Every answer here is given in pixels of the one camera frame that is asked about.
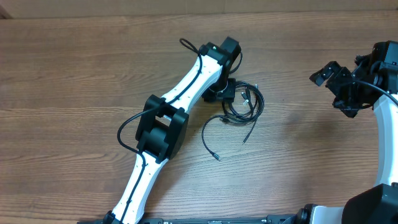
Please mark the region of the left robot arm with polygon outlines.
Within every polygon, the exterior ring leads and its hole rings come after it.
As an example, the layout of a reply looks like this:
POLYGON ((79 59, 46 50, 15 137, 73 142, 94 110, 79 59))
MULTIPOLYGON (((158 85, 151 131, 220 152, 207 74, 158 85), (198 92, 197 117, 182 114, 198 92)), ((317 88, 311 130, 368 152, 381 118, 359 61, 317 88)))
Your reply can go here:
POLYGON ((161 97, 151 95, 141 113, 127 119, 139 119, 136 131, 136 163, 124 193, 117 205, 109 211, 104 223, 139 223, 143 218, 147 198, 163 166, 180 150, 187 131, 189 112, 203 98, 206 102, 234 101, 235 72, 233 63, 241 59, 237 40, 227 37, 220 46, 211 42, 194 51, 197 60, 192 69, 169 92, 161 97))

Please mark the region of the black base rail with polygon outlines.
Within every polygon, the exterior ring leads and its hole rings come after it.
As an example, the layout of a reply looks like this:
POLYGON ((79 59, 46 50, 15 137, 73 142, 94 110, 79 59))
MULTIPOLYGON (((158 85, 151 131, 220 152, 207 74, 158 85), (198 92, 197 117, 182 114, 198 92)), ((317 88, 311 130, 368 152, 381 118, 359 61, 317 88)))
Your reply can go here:
POLYGON ((143 218, 139 224, 291 224, 296 223, 296 215, 268 215, 266 217, 251 218, 191 218, 191 219, 171 219, 143 218))

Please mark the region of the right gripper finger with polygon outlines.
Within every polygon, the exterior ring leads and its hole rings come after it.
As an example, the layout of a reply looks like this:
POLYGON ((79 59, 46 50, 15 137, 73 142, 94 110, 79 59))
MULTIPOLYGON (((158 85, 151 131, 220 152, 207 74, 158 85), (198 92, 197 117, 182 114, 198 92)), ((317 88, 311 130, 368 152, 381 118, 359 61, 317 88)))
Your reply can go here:
POLYGON ((355 106, 343 100, 335 98, 332 105, 334 108, 339 109, 345 116, 349 118, 354 118, 358 114, 358 109, 355 106))
POLYGON ((317 86, 321 86, 334 73, 339 72, 340 70, 341 66, 336 61, 331 61, 327 63, 323 68, 321 68, 319 71, 313 73, 309 79, 317 86))

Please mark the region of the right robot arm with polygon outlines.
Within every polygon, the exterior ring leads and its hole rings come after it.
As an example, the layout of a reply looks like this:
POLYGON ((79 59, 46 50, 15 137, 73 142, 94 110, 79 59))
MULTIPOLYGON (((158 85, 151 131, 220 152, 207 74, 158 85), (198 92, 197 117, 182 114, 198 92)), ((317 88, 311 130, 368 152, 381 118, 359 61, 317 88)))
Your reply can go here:
POLYGON ((332 105, 349 118, 372 108, 378 130, 378 169, 374 187, 342 207, 307 204, 293 223, 397 224, 397 42, 377 42, 368 55, 355 58, 349 71, 331 61, 310 76, 335 96, 332 105))

